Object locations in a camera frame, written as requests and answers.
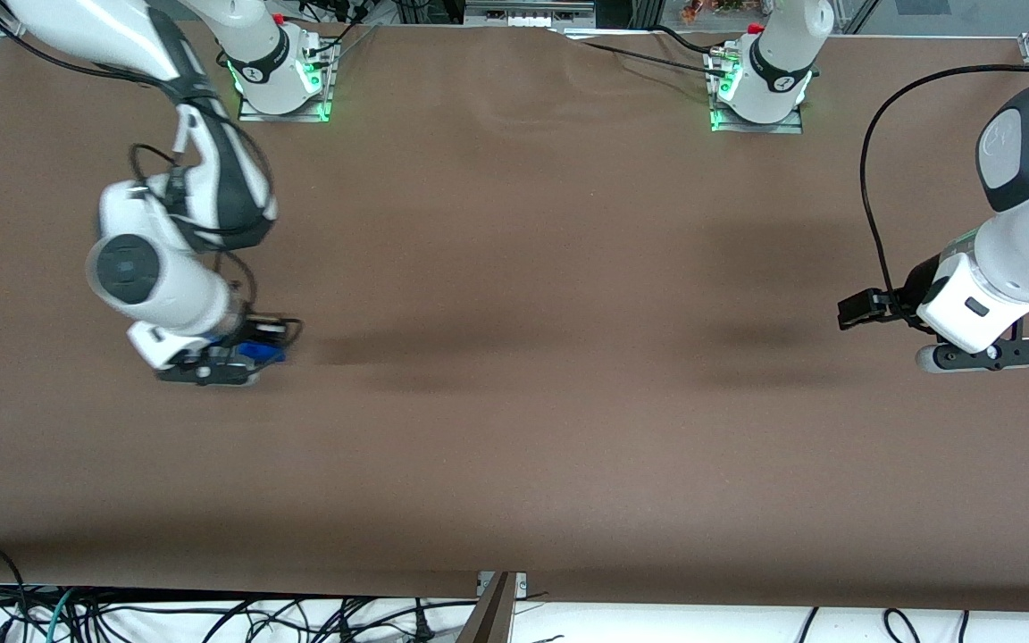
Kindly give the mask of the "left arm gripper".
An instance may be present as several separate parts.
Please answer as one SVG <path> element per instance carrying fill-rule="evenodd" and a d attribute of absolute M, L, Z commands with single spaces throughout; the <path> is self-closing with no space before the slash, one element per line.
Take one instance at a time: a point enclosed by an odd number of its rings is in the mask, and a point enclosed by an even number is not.
<path fill-rule="evenodd" d="M 901 289 L 873 288 L 838 302 L 841 332 L 903 322 L 903 303 L 936 337 L 982 353 L 1029 313 L 1029 282 L 984 269 L 975 253 L 936 254 L 912 269 Z"/>

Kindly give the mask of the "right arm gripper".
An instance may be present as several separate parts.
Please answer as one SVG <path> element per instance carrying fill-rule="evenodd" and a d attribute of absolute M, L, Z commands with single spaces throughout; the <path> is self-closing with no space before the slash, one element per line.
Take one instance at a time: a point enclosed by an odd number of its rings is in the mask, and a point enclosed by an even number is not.
<path fill-rule="evenodd" d="M 289 322 L 279 317 L 247 317 L 247 338 L 286 338 L 289 327 Z M 228 338 L 226 335 L 182 335 L 151 322 L 136 321 L 127 329 L 127 338 L 156 372 L 253 370 L 253 362 L 241 353 L 241 345 L 217 347 Z"/>

